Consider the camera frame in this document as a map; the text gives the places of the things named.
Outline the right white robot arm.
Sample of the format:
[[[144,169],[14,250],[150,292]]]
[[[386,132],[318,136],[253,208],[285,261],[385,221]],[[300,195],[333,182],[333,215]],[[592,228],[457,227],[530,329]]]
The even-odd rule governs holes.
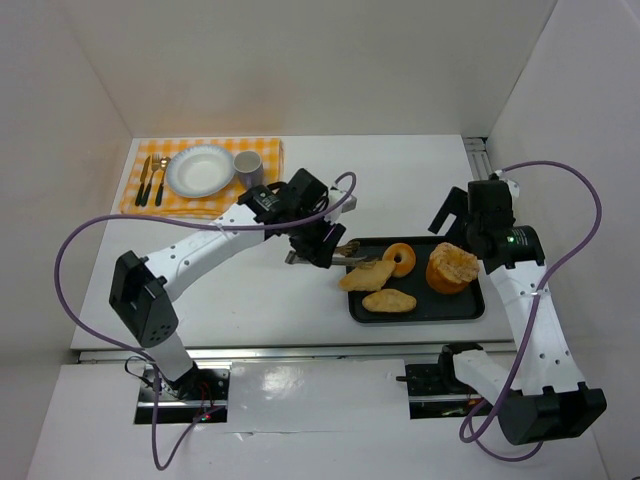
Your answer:
[[[545,263],[536,231],[515,223],[503,180],[472,181],[448,193],[429,227],[446,218],[446,239],[474,254],[498,291],[517,347],[510,369],[475,343],[442,348],[438,364],[449,385],[467,386],[492,409],[506,440],[526,445],[576,438],[606,410],[599,388],[588,387],[564,338],[547,286],[555,272]]]

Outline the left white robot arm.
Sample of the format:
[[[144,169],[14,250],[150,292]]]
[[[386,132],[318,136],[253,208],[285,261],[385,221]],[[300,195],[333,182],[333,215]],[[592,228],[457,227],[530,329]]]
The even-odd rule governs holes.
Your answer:
[[[356,204],[351,189],[328,187],[305,169],[287,182],[252,187],[205,229],[145,257],[132,251],[121,255],[110,306],[165,383],[184,397],[204,376],[177,333],[174,301],[223,262],[273,236],[287,236],[294,252],[308,263],[330,267],[346,231],[337,220]]]

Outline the triangular bread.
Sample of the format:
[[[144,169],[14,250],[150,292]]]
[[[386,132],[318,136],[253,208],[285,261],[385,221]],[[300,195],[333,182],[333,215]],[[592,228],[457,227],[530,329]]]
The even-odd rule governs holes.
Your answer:
[[[338,283],[346,292],[380,291],[391,278],[395,270],[395,263],[391,260],[379,260],[368,266],[360,266],[347,273]]]

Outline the metal tongs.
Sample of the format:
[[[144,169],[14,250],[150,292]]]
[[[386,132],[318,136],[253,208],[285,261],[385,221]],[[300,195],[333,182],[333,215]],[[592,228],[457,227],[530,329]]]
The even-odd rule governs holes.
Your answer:
[[[309,264],[319,268],[329,268],[332,266],[353,267],[365,261],[365,257],[356,256],[356,252],[359,247],[359,241],[351,240],[344,245],[338,246],[334,251],[334,256],[332,256],[330,260],[322,261],[320,263],[311,262],[310,260],[298,255],[294,250],[291,250],[285,258],[285,263],[288,265]]]

